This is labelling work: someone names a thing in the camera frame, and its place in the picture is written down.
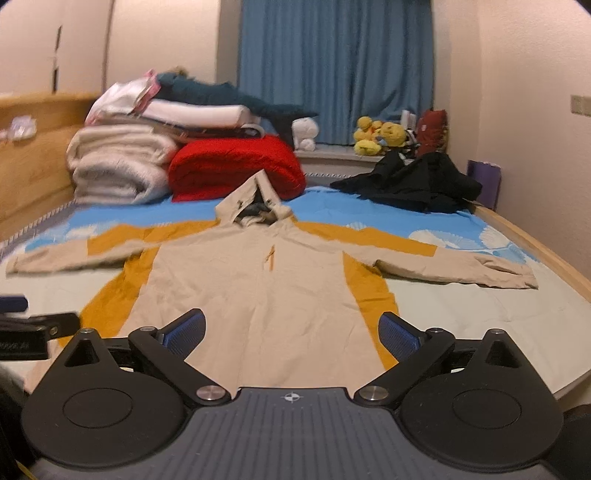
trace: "blue bedsheet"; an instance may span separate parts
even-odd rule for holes
[[[137,206],[91,206],[34,238],[27,251],[74,238],[98,235],[120,223],[150,226],[186,220],[212,220],[219,200],[160,203]],[[371,226],[394,235],[441,247],[478,251],[525,261],[525,253],[506,237],[469,212],[417,213],[341,193],[327,187],[309,187],[304,195],[286,202],[299,220],[332,223],[362,229]]]

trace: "metal screw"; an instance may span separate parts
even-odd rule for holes
[[[380,401],[388,396],[388,390],[378,385],[367,385],[359,389],[359,396],[367,401]]]
[[[226,390],[224,390],[219,385],[206,385],[205,387],[201,387],[197,390],[197,396],[201,398],[201,400],[206,401],[214,401],[219,400],[226,394]]]

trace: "white stuffed toy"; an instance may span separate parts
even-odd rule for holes
[[[296,150],[312,152],[316,149],[314,139],[320,132],[320,129],[313,118],[307,116],[294,120],[291,124],[291,130],[294,135],[294,146]]]

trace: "white blanket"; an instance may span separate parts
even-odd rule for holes
[[[244,105],[188,105],[158,99],[148,104],[142,116],[186,128],[240,128],[261,123]]]
[[[129,205],[167,195],[176,143],[143,125],[86,127],[66,152],[80,203]]]

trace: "curtain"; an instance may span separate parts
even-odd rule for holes
[[[319,113],[318,142],[433,98],[430,0],[243,0],[239,88]]]

